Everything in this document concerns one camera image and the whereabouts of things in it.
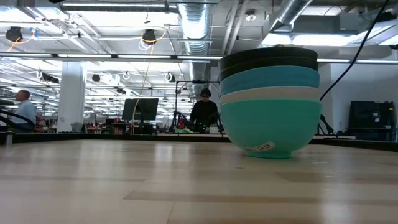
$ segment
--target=bald man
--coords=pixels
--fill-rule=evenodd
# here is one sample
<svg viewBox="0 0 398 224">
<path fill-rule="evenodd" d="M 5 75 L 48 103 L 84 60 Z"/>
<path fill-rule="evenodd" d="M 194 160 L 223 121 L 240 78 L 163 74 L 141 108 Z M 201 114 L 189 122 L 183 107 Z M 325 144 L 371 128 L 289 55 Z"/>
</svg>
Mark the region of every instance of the bald man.
<svg viewBox="0 0 398 224">
<path fill-rule="evenodd" d="M 33 123 L 36 123 L 36 113 L 37 113 L 37 108 L 35 105 L 33 105 L 32 102 L 29 100 L 30 93 L 27 90 L 20 90 L 17 95 L 16 95 L 16 100 L 20 101 L 18 104 L 18 109 L 15 111 L 15 114 L 23 116 L 29 120 L 31 120 Z M 25 128 L 32 129 L 32 126 L 28 124 L 26 121 L 20 118 L 11 118 L 11 121 L 22 126 Z M 17 133 L 28 133 L 32 132 L 34 128 L 31 131 L 22 131 L 22 130 L 16 130 Z"/>
</svg>

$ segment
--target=man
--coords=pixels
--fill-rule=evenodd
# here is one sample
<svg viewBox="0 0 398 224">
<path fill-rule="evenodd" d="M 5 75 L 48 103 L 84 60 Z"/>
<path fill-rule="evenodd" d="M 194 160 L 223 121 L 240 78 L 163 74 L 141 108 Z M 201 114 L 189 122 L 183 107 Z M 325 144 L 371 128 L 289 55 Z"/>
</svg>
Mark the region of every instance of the man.
<svg viewBox="0 0 398 224">
<path fill-rule="evenodd" d="M 23 116 L 23 117 L 31 120 L 33 123 L 36 123 L 37 108 L 35 105 L 33 105 L 32 102 L 29 101 L 29 97 L 30 97 L 30 93 L 26 90 L 20 90 L 17 93 L 16 100 L 20 101 L 20 103 L 18 105 L 18 109 L 16 110 L 15 114 Z M 11 121 L 18 124 L 19 126 L 31 129 L 31 131 L 34 130 L 34 127 L 32 127 L 31 124 L 24 121 L 23 119 L 13 117 L 13 118 L 11 118 Z M 27 133 L 29 131 L 17 129 L 16 132 L 17 133 Z"/>
<path fill-rule="evenodd" d="M 207 133 L 211 124 L 215 124 L 218 119 L 217 105 L 210 101 L 211 92 L 208 88 L 204 88 L 201 93 L 201 101 L 193 106 L 190 122 L 195 124 L 195 129 L 199 132 Z"/>
</svg>

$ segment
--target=bowl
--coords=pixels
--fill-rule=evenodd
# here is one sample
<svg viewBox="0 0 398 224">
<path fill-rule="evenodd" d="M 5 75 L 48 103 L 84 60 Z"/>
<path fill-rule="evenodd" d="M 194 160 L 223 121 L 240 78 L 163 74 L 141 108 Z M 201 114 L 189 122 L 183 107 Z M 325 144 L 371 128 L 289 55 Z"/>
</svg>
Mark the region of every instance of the bowl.
<svg viewBox="0 0 398 224">
<path fill-rule="evenodd" d="M 218 61 L 218 68 L 223 71 L 238 63 L 276 57 L 306 57 L 316 60 L 318 59 L 318 54 L 313 50 L 301 47 L 264 47 L 227 55 Z"/>
<path fill-rule="evenodd" d="M 313 58 L 306 57 L 274 57 L 274 58 L 259 58 L 248 62 L 241 62 L 232 65 L 220 72 L 218 80 L 221 82 L 225 78 L 235 75 L 239 72 L 254 68 L 270 67 L 270 66 L 281 66 L 281 65 L 293 65 L 305 68 L 311 68 L 318 71 L 318 62 Z"/>
<path fill-rule="evenodd" d="M 246 100 L 221 105 L 221 122 L 247 156 L 290 158 L 317 131 L 322 105 L 312 100 Z"/>
<path fill-rule="evenodd" d="M 266 99 L 291 99 L 291 100 L 319 100 L 319 89 L 305 86 L 277 86 L 241 90 L 223 95 L 220 103 L 232 103 L 241 100 L 266 100 Z"/>
<path fill-rule="evenodd" d="M 221 96 L 241 90 L 273 86 L 319 87 L 319 74 L 299 66 L 271 66 L 246 70 L 225 78 L 220 83 Z"/>
</svg>

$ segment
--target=black bowl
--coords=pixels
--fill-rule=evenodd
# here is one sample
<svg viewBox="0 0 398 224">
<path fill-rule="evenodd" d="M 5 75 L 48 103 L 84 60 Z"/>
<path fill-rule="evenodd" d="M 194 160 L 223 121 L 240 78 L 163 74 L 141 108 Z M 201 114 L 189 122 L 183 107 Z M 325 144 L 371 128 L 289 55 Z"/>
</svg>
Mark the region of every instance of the black bowl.
<svg viewBox="0 0 398 224">
<path fill-rule="evenodd" d="M 238 63 L 274 57 L 306 57 L 316 60 L 318 54 L 313 50 L 301 47 L 264 47 L 227 55 L 218 61 L 218 67 L 223 71 Z"/>
<path fill-rule="evenodd" d="M 225 78 L 231 75 L 243 72 L 254 68 L 262 68 L 269 66 L 278 65 L 295 65 L 306 68 L 314 69 L 318 71 L 318 62 L 313 58 L 306 57 L 272 57 L 272 58 L 259 58 L 257 60 L 246 61 L 243 63 L 237 63 L 229 68 L 224 69 L 218 76 L 218 81 L 223 81 Z"/>
</svg>

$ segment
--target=light wood tabletop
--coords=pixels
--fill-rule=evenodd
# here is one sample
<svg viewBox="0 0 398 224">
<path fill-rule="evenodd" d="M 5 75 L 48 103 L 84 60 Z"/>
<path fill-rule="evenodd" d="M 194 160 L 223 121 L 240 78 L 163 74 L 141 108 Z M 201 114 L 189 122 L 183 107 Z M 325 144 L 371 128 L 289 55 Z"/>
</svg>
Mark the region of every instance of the light wood tabletop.
<svg viewBox="0 0 398 224">
<path fill-rule="evenodd" d="M 79 140 L 0 148 L 1 223 L 396 224 L 398 153 Z"/>
</svg>

